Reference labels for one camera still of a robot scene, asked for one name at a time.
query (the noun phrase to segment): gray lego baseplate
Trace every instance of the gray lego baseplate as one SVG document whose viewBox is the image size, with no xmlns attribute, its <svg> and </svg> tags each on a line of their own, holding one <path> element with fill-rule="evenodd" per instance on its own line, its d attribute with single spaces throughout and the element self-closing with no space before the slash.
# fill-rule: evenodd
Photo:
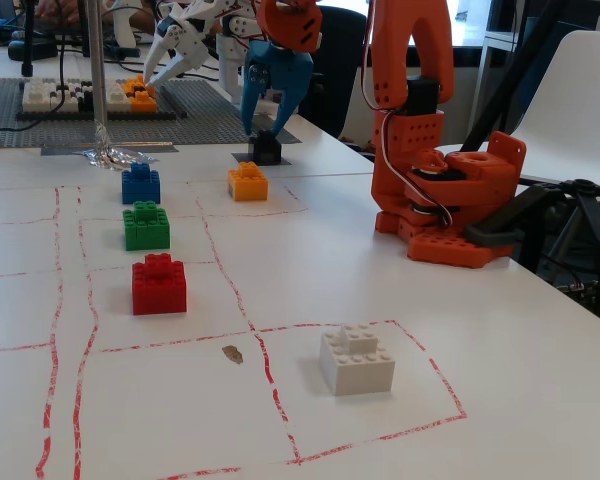
<svg viewBox="0 0 600 480">
<path fill-rule="evenodd" d="M 30 122 L 17 122 L 16 113 L 22 111 L 23 79 L 0 78 L 0 128 L 18 128 Z M 247 143 L 238 110 L 201 80 L 172 80 L 166 88 L 185 107 L 187 118 L 177 120 L 110 121 L 108 131 L 112 142 L 172 142 L 174 145 Z M 158 95 L 158 110 L 172 111 Z M 273 121 L 266 115 L 256 115 L 254 131 L 270 129 Z M 286 130 L 278 136 L 280 143 L 300 141 Z M 0 132 L 0 148 L 42 147 L 93 143 L 93 122 L 88 120 L 45 120 L 25 132 Z"/>
</svg>

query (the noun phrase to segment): green lego brick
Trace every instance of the green lego brick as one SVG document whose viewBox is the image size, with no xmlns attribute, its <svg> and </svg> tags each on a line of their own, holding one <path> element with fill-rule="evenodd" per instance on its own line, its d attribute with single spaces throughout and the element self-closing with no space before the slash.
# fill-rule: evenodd
<svg viewBox="0 0 600 480">
<path fill-rule="evenodd" d="M 171 247 L 171 231 L 167 213 L 154 202 L 136 202 L 134 211 L 125 210 L 125 247 L 134 250 L 166 250 Z"/>
<path fill-rule="evenodd" d="M 133 209 L 136 222 L 149 222 L 158 218 L 158 207 L 155 202 L 135 202 Z"/>
</svg>

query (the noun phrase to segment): red lego brick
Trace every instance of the red lego brick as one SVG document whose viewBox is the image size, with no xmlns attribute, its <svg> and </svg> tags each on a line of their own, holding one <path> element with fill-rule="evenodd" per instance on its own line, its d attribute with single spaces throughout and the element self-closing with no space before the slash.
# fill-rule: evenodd
<svg viewBox="0 0 600 480">
<path fill-rule="evenodd" d="M 184 313 L 187 311 L 187 280 L 182 262 L 171 255 L 147 255 L 132 273 L 134 315 Z"/>
</svg>

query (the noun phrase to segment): white chair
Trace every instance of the white chair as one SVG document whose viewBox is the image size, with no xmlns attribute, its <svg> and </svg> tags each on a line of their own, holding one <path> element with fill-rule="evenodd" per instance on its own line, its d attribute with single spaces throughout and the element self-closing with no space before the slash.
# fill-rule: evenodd
<svg viewBox="0 0 600 480">
<path fill-rule="evenodd" d="M 527 144 L 525 178 L 600 185 L 600 32 L 577 31 L 562 40 L 512 135 Z"/>
</svg>

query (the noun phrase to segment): black chair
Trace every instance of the black chair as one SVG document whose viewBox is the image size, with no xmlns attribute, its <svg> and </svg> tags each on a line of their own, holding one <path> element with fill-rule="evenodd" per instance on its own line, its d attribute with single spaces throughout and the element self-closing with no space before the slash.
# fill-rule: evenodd
<svg viewBox="0 0 600 480">
<path fill-rule="evenodd" d="M 322 10 L 322 44 L 312 55 L 314 75 L 299 113 L 338 138 L 342 133 L 358 67 L 362 63 L 367 17 L 338 7 Z"/>
</svg>

